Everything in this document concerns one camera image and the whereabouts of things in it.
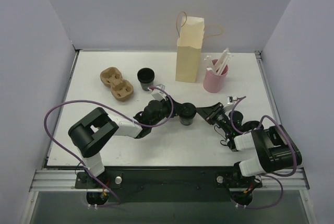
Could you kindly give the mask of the black cup lid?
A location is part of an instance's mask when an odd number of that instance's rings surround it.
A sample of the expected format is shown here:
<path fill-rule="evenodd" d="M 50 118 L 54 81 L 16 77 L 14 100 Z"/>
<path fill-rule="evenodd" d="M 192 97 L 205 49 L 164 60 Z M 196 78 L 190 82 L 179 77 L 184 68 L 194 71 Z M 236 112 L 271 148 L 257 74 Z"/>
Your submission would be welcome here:
<path fill-rule="evenodd" d="M 181 105 L 181 110 L 179 116 L 184 119 L 193 119 L 196 115 L 196 107 L 189 102 L 183 103 Z"/>

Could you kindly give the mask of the beige paper bag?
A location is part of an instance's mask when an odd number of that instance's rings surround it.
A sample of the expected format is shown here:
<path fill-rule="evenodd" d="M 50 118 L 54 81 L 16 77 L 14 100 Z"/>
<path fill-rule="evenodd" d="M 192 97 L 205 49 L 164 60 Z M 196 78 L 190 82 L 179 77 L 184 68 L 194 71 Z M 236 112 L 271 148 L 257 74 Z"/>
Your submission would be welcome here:
<path fill-rule="evenodd" d="M 219 33 L 205 35 L 207 28 L 214 27 Z M 220 25 L 205 25 L 201 17 L 188 16 L 182 11 L 176 19 L 177 57 L 175 80 L 194 83 L 197 78 L 204 39 L 220 36 L 223 29 Z"/>

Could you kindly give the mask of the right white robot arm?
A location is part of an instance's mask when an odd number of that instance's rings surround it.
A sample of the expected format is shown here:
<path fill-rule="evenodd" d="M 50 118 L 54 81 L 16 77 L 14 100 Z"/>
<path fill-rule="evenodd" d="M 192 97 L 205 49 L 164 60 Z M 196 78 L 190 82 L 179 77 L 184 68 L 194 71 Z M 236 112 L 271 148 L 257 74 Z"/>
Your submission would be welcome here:
<path fill-rule="evenodd" d="M 282 125 L 265 129 L 259 121 L 243 123 L 240 111 L 226 114 L 220 102 L 210 107 L 196 108 L 196 112 L 208 124 L 224 131 L 226 145 L 232 152 L 255 151 L 252 158 L 239 162 L 238 169 L 232 172 L 232 182 L 237 186 L 249 182 L 250 176 L 295 169 L 302 164 L 301 152 Z"/>

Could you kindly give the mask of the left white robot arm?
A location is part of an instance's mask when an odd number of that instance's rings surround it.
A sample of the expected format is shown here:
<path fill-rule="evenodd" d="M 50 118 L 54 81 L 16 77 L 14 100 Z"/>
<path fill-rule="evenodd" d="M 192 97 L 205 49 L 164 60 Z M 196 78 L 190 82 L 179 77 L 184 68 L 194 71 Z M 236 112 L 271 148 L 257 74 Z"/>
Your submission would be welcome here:
<path fill-rule="evenodd" d="M 152 100 L 142 112 L 127 120 L 121 116 L 110 116 L 103 108 L 97 107 L 68 131 L 73 144 L 77 147 L 90 172 L 87 181 L 95 188 L 105 184 L 105 167 L 100 150 L 113 136 L 127 136 L 134 139 L 144 138 L 151 133 L 151 126 L 160 121 L 175 117 L 185 109 L 185 104 L 174 100 Z"/>

